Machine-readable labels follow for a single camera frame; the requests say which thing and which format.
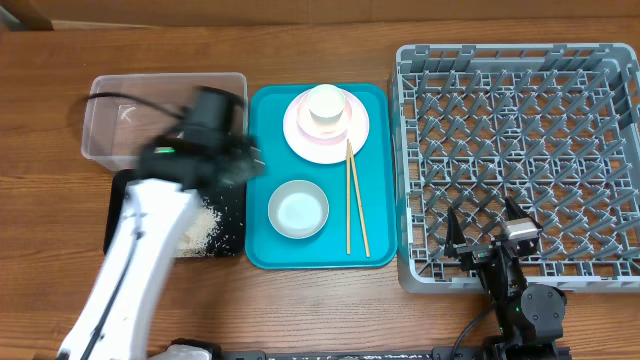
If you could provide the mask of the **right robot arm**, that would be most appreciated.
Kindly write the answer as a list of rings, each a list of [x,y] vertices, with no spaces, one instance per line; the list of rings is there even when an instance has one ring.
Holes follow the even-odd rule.
[[[515,200],[504,198],[507,220],[489,244],[469,245],[452,207],[447,212],[445,255],[457,259],[463,271],[477,273],[491,298],[490,307],[467,325],[456,339],[451,359],[569,360],[568,348],[559,348],[567,296],[557,287],[530,284],[520,259],[536,251],[543,227]],[[494,312],[500,333],[483,340],[478,348],[460,345],[485,315]]]

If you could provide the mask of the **grey bowl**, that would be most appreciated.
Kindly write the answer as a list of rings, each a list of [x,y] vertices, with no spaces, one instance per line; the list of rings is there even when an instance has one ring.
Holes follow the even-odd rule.
[[[307,180],[291,180],[280,185],[268,202],[272,227],[290,239],[314,236],[329,217],[329,201],[324,191]]]

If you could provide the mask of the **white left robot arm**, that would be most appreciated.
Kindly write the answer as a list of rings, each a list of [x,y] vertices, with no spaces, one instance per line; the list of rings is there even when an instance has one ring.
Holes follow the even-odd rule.
[[[158,136],[146,144],[102,268],[58,358],[146,358],[157,303],[201,195],[243,184],[263,166],[250,136]]]

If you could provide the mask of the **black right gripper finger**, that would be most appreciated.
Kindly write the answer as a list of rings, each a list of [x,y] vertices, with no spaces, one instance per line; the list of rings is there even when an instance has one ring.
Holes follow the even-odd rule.
[[[466,239],[459,224],[454,208],[447,210],[447,234],[444,254],[450,258],[459,257],[459,249],[466,246]]]
[[[537,229],[542,230],[543,227],[527,212],[525,212],[514,200],[511,196],[506,196],[504,198],[506,214],[509,221],[528,219],[530,220]]]

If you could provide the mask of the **pile of rice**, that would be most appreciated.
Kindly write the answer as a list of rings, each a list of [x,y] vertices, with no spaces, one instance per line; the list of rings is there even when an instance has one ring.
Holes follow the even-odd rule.
[[[244,249],[244,216],[237,201],[204,198],[196,220],[180,240],[176,257],[231,257]]]

